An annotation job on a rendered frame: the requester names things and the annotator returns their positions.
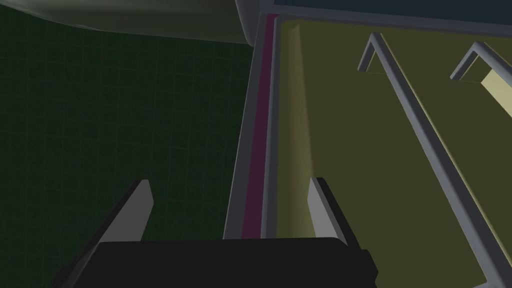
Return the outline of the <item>olive cupboard door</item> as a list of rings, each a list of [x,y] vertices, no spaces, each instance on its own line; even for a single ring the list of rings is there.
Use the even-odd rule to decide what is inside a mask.
[[[512,66],[512,38],[306,19],[276,25],[268,235],[316,237],[311,178],[326,180],[348,241],[299,249],[315,288],[475,288],[487,280],[377,55],[383,35],[512,263],[512,87],[481,58],[450,75],[474,42]]]

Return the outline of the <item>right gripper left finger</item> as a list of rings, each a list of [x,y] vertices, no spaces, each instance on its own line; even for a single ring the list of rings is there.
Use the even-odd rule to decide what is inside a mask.
[[[135,180],[94,233],[92,242],[141,241],[153,205],[149,181]]]

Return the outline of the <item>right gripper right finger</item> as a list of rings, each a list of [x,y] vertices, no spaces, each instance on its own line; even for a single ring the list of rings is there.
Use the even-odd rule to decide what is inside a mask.
[[[346,245],[349,244],[342,230],[338,203],[322,177],[310,179],[307,204],[317,238],[336,238]]]

